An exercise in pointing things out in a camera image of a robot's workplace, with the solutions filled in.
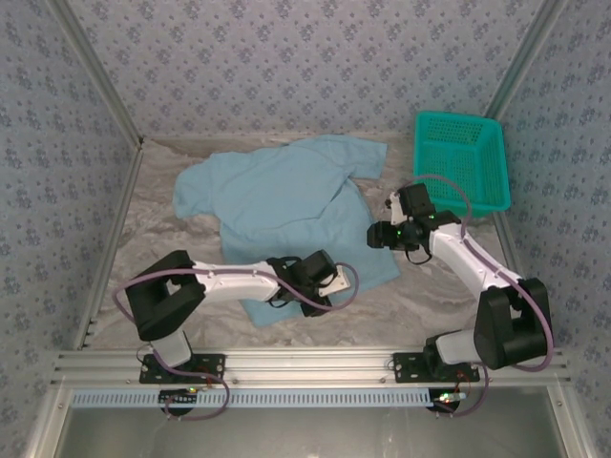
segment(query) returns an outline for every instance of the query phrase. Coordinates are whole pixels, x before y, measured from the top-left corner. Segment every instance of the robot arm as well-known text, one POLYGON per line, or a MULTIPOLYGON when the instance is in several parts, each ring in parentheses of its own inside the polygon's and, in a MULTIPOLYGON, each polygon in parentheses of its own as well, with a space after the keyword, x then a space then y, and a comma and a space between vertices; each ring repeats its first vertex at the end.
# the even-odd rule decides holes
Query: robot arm
POLYGON ((424 353, 432 372, 443 364, 477 361, 498 369, 546 353, 539 320, 499 273, 522 286, 549 323, 547 290, 539 280, 522 279, 490 256, 469 234, 463 238, 460 219, 449 211, 436 212, 424 184, 401 188, 390 195, 387 206, 391 209, 391 221, 371 225, 368 245, 405 251, 408 260, 411 260, 410 252, 422 248, 428 255, 425 262, 432 257, 446 262, 479 299, 474 329, 427 339, 424 353), (472 250, 487 262, 476 257, 472 250), (512 318, 512 309, 518 312, 516 318, 512 318))
MULTIPOLYGON (((171 367, 192 357, 182 324, 200 304, 243 299, 270 303, 298 300, 274 279, 325 307, 331 307, 330 294, 350 288, 342 267, 322 250, 304 260, 270 258, 250 265, 206 264, 192 261, 186 251, 175 251, 138 277, 172 269, 199 269, 208 274, 168 275, 126 289, 139 337, 150 342, 171 367)), ((307 317, 326 313, 304 302, 301 307, 307 317)))

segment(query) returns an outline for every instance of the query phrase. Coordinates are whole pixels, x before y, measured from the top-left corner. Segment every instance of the shirt sleeve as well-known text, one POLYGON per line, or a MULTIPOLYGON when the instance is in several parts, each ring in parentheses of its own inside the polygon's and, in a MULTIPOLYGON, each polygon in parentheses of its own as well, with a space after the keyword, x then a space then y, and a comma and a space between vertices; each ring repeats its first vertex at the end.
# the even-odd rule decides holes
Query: shirt sleeve
POLYGON ((176 180, 172 203, 178 218, 214 214, 212 157, 183 170, 176 180))
POLYGON ((310 148, 342 167, 350 177, 379 178, 386 162, 387 144, 349 135, 322 135, 306 140, 310 148))

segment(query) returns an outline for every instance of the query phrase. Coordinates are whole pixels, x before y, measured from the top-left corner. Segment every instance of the aluminum frame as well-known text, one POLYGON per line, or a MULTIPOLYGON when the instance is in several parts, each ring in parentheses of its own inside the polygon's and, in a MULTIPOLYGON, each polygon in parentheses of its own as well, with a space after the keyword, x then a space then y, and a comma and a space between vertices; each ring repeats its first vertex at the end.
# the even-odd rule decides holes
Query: aluminum frame
POLYGON ((92 79, 100 97, 108 107, 123 136, 131 145, 138 145, 140 135, 136 124, 123 105, 121 97, 97 57, 87 33, 83 30, 67 0, 47 0, 49 9, 59 23, 66 40, 72 45, 87 74, 92 79))
MULTIPOLYGON (((374 388, 383 391, 452 384, 398 385, 389 367, 390 355, 418 351, 414 347, 201 349, 227 355, 225 380, 238 388, 374 388)), ((67 351, 59 353, 52 387, 44 399, 28 458, 53 457, 68 407, 80 388, 142 390, 137 382, 140 363, 134 350, 67 351)), ((482 382, 473 384, 481 386, 482 382)), ((550 366, 539 373, 512 367, 491 372, 491 389, 502 386, 546 386, 558 429, 570 458, 596 458, 564 356, 556 350, 550 366)), ((165 388, 169 385, 150 385, 165 388)))
POLYGON ((113 269, 113 262, 115 261, 116 249, 118 248, 118 241, 123 230, 123 224, 127 217, 127 211, 130 208, 130 201, 132 200, 132 193, 136 186, 137 174, 142 163, 142 149, 141 145, 138 145, 134 151, 134 156, 129 165, 127 178, 123 183, 123 189, 121 190, 121 197, 116 208, 115 219, 111 226, 111 233, 108 241, 104 245, 102 251, 101 260, 99 266, 95 271, 94 283, 92 289, 85 302, 83 317, 81 318, 78 331, 76 331, 76 337, 74 338, 74 348, 78 350, 83 349, 86 346, 86 339, 89 334, 89 327, 93 323, 94 317, 99 311, 99 307, 102 304, 104 298, 104 292, 108 284, 108 279, 113 269))
POLYGON ((531 64, 545 45, 547 36, 556 24, 558 17, 569 0, 542 0, 528 31, 512 59, 507 72, 491 98, 485 117, 500 120, 516 94, 519 85, 526 77, 531 64))

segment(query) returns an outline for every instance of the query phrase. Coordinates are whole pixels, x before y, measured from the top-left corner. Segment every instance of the patterned wallpaper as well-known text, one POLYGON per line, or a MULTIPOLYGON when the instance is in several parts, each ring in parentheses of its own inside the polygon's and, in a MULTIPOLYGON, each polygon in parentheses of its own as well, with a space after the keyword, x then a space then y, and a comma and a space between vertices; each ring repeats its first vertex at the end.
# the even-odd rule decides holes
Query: patterned wallpaper
POLYGON ((132 148, 43 0, 0 1, 0 456, 73 343, 132 148))
POLYGON ((505 137, 520 258, 611 456, 611 4, 572 0, 518 89, 505 137))
POLYGON ((143 135, 480 114, 541 0, 70 0, 143 135))

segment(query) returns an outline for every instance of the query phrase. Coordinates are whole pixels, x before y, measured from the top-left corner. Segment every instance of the teal plastic basket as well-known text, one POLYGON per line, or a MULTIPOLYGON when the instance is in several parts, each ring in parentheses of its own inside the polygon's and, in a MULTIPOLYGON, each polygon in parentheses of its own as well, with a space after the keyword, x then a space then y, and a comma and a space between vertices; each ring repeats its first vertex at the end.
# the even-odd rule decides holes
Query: teal plastic basket
MULTIPOLYGON (((451 179, 471 201, 474 217, 502 212, 511 205, 503 131, 493 119, 440 112, 416 117, 414 174, 451 179)), ((437 211, 467 215, 467 205, 448 184, 425 179, 437 211)))

